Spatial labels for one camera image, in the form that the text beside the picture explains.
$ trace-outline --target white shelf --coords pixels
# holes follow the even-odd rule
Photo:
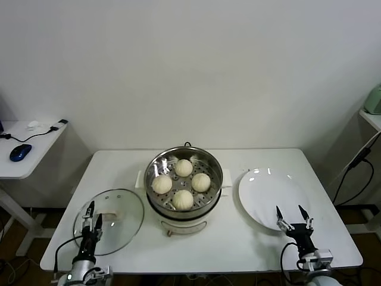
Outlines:
[[[360,115],[366,121],[369,122],[377,131],[381,130],[381,115],[373,115],[366,113],[364,110],[360,110]]]

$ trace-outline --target white table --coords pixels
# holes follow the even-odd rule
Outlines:
[[[377,132],[381,131],[381,115],[374,115],[366,113],[364,110],[360,110],[360,116],[364,118],[368,123],[375,128]],[[347,225],[351,234],[369,234],[374,233],[381,241],[381,212],[373,216],[370,210],[362,210],[363,215],[368,220],[367,223],[359,223],[353,225]]]
[[[23,121],[2,122],[4,133],[10,133],[20,140],[24,140],[34,134],[45,133],[55,122],[42,122],[33,131],[26,129],[28,123]],[[25,143],[20,143],[14,139],[7,140],[0,138],[0,179],[24,179],[28,177],[65,128],[66,126],[49,134],[34,137]],[[22,161],[12,162],[10,160],[10,152],[14,147],[21,144],[32,145],[32,150]],[[12,216],[4,227],[4,233],[12,225],[14,219],[17,219],[28,229],[28,233],[16,251],[16,256],[25,256],[34,238],[52,237],[55,229],[43,229],[40,225],[45,218],[45,214],[37,215],[34,220],[6,193],[3,186],[0,187],[0,206]]]
[[[111,265],[115,273],[226,273],[279,271],[280,252],[292,241],[278,232],[254,222],[237,198],[242,175],[256,167],[287,170],[304,187],[311,200],[310,215],[314,218],[312,239],[318,248],[329,248],[334,256],[333,267],[358,266],[363,262],[345,225],[300,150],[209,150],[229,169],[233,187],[230,195],[221,197],[211,212],[205,229],[192,235],[168,237],[149,207],[144,192],[136,190],[145,205],[142,227],[130,244],[106,256],[97,257],[98,266]],[[85,202],[112,188],[134,189],[139,170],[159,151],[98,151],[93,156],[73,198],[55,231],[40,266],[52,271],[54,253],[64,241],[73,237],[73,222]],[[71,269],[77,254],[75,243],[63,247],[58,256],[61,271]],[[286,250],[286,270],[296,269],[297,250]]]

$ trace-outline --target blue computer mouse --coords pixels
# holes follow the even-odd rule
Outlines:
[[[10,160],[13,162],[21,161],[32,149],[32,145],[23,144],[15,147],[10,154]]]

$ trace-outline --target power cord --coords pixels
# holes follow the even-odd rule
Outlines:
[[[270,280],[268,280],[268,279],[260,279],[260,280],[258,280],[258,282],[255,282],[255,286],[259,286],[259,285],[261,285],[262,283],[268,283],[269,285],[271,285],[271,286],[275,286],[275,284],[274,283],[272,283]]]
[[[345,166],[345,167],[344,167],[344,168],[337,174],[337,176],[334,177],[334,178],[330,181],[330,183],[328,184],[327,187],[330,187],[330,186],[333,184],[333,182],[334,182],[335,180],[337,180],[338,177],[340,177],[340,175],[342,174],[342,172],[344,172],[344,171],[347,170],[347,168],[349,167],[349,165],[351,165],[352,162],[353,162],[356,158],[358,158],[358,156],[360,155],[360,153],[363,152],[363,149],[365,149],[369,144],[370,144],[370,146],[369,146],[369,149],[370,149],[370,148],[374,145],[374,143],[379,139],[380,135],[381,135],[381,130],[378,131],[376,134],[374,134],[374,135],[368,140],[368,142],[366,142],[366,143],[360,148],[360,150],[358,150],[358,152],[356,153],[356,155],[353,156],[352,160],[349,161],[349,163],[348,163],[348,164],[347,164],[347,165],[346,165],[346,166]]]
[[[338,205],[336,205],[336,206],[342,206],[343,204],[346,204],[346,203],[348,203],[348,202],[354,200],[354,199],[357,198],[359,195],[361,195],[361,194],[365,191],[365,189],[369,186],[371,180],[373,179],[373,175],[374,175],[374,167],[373,167],[372,163],[369,162],[367,159],[363,159],[363,162],[367,163],[367,164],[371,167],[371,174],[370,174],[370,177],[369,177],[368,182],[365,184],[365,186],[361,189],[360,192],[358,192],[356,195],[354,195],[354,196],[351,197],[350,199],[348,199],[348,200],[344,201],[343,203],[340,203],[340,204],[338,204]]]
[[[0,134],[0,138],[5,138],[5,139],[14,139],[20,143],[24,143],[30,139],[32,139],[33,137],[37,137],[37,136],[42,136],[42,135],[46,135],[46,134],[49,134],[50,132],[53,132],[53,131],[57,131],[59,128],[63,127],[65,124],[67,124],[68,121],[65,120],[65,119],[61,119],[59,122],[53,124],[48,131],[46,131],[45,133],[40,133],[40,134],[34,134],[28,138],[26,138],[25,140],[20,140],[16,137],[13,137],[12,134],[9,134],[9,133],[5,133],[5,134]]]
[[[73,237],[73,238],[65,241],[64,243],[62,243],[59,247],[57,247],[55,254],[54,254],[53,280],[56,279],[57,273],[58,273],[58,252],[59,252],[59,250],[61,249],[62,246],[65,246],[66,244],[72,242],[73,240],[77,240],[78,238],[81,238],[81,237],[82,237],[82,235],[79,235],[78,237]]]
[[[303,285],[303,283],[301,283],[301,282],[296,282],[296,283],[292,282],[292,281],[286,276],[286,274],[285,274],[285,270],[284,270],[284,268],[283,268],[283,255],[284,255],[284,253],[285,253],[286,248],[289,247],[290,245],[295,245],[296,247],[298,247],[298,245],[297,245],[296,243],[287,243],[287,244],[284,246],[284,248],[282,249],[282,252],[281,252],[281,254],[280,254],[280,268],[281,268],[281,270],[282,270],[282,275],[283,275],[284,279],[287,281],[288,284],[291,284],[291,285]]]
[[[52,129],[49,129],[47,132],[45,133],[40,133],[40,134],[34,134],[28,138],[26,138],[25,140],[20,140],[20,139],[17,139],[16,137],[13,137],[11,134],[0,134],[0,138],[5,138],[5,139],[14,139],[20,143],[24,143],[26,141],[28,141],[29,139],[32,139],[33,137],[37,137],[37,136],[42,136],[42,135],[46,135],[46,134],[49,134],[50,132],[52,132],[53,130]]]
[[[337,273],[345,276],[345,277],[348,277],[348,278],[352,278],[352,277],[357,277],[358,279],[358,282],[354,282],[353,280],[351,279],[346,279],[344,280],[344,285],[349,285],[349,284],[353,284],[353,285],[357,285],[357,286],[362,286],[363,285],[363,281],[361,279],[361,272],[363,270],[372,270],[372,271],[375,271],[376,273],[380,274],[381,275],[381,271],[380,270],[377,270],[375,268],[372,268],[372,267],[360,267],[360,268],[357,268],[357,273],[356,274],[346,274],[346,273],[343,273],[339,270],[335,270]]]
[[[348,163],[348,165],[345,166],[345,168],[343,169],[343,170],[345,170],[345,173],[344,173],[344,175],[343,175],[343,177],[342,177],[342,179],[341,179],[341,181],[340,181],[340,184],[339,184],[339,186],[338,186],[338,189],[336,190],[336,194],[335,194],[335,196],[334,196],[334,198],[333,198],[333,200],[332,200],[332,204],[335,203],[335,201],[336,201],[336,199],[337,199],[337,197],[338,197],[338,195],[339,195],[341,186],[342,186],[342,184],[343,184],[343,182],[344,182],[344,180],[345,180],[345,177],[346,177],[347,174],[349,173],[349,171],[350,171],[351,169],[357,167],[357,165],[360,164],[362,161],[365,162],[365,163],[368,163],[368,164],[370,165],[371,169],[372,169],[372,173],[371,173],[371,176],[370,176],[369,181],[367,182],[367,184],[365,185],[365,187],[362,188],[362,190],[361,190],[357,195],[355,195],[354,197],[350,198],[349,200],[346,200],[344,203],[340,203],[340,204],[338,204],[338,206],[341,206],[341,205],[343,205],[343,204],[345,204],[345,203],[348,203],[349,201],[351,201],[351,200],[357,198],[357,197],[358,197],[360,194],[362,194],[363,191],[368,187],[368,185],[370,184],[371,180],[373,179],[373,175],[374,175],[374,167],[373,167],[373,165],[372,165],[368,160],[366,160],[366,157],[370,154],[370,152],[371,152],[371,147],[374,145],[374,143],[376,143],[376,141],[377,141],[377,139],[379,139],[380,135],[381,135],[381,131],[378,132],[378,133],[376,133],[372,138],[370,138],[370,140],[369,140],[369,141],[368,141],[368,142],[367,142],[367,143],[366,143],[366,144],[359,150],[359,152],[358,152],[358,153],[356,154],[356,156],[355,156],[355,157]]]

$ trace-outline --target glass lid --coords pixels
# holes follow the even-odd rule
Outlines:
[[[82,231],[82,217],[94,201],[93,225],[102,215],[102,237],[96,244],[95,255],[113,253],[128,245],[140,230],[144,219],[144,206],[140,197],[128,189],[109,189],[89,200],[78,212],[73,225],[73,237]],[[76,240],[79,246],[81,238]]]

